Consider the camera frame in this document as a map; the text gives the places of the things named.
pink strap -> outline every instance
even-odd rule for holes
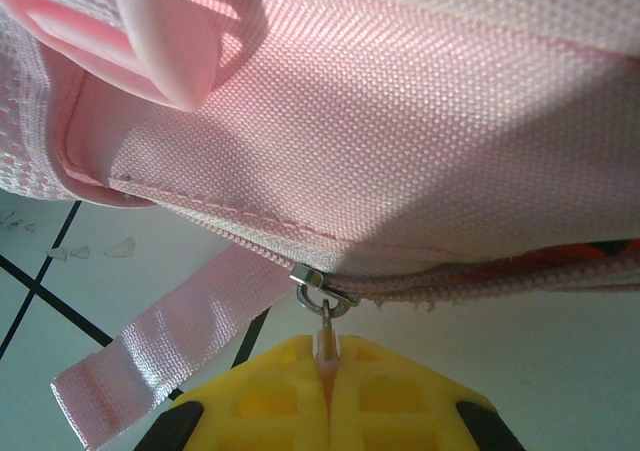
[[[234,245],[63,372],[51,388],[84,446],[133,425],[292,288],[287,269]]]

